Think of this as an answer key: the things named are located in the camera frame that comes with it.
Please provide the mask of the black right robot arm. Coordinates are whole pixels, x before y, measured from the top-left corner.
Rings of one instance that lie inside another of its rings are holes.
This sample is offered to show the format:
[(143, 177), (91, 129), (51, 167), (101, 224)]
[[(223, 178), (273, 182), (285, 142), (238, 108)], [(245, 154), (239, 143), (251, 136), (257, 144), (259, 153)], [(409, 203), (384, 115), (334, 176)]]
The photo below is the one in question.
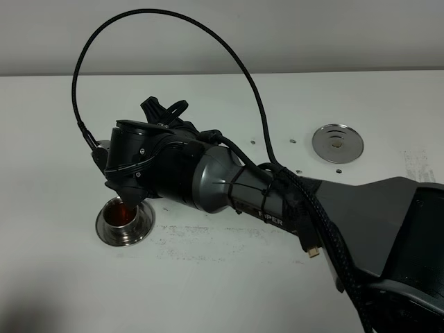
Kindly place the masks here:
[(104, 173), (125, 204), (160, 197), (248, 214), (294, 234), (307, 253), (323, 249), (366, 332), (443, 331), (442, 185), (344, 185), (254, 164), (219, 131), (181, 120), (186, 107), (152, 97), (144, 122), (116, 123)]

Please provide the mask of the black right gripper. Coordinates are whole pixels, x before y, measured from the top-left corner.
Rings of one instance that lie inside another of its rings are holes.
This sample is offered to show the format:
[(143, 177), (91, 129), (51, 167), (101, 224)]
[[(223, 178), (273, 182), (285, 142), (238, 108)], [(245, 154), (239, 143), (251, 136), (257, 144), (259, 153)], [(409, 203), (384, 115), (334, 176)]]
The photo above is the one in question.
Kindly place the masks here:
[(150, 96), (141, 105), (147, 122), (119, 120), (112, 130), (105, 185), (128, 209), (146, 198), (192, 201), (194, 172), (205, 152), (200, 134), (180, 119), (185, 100), (165, 108)]

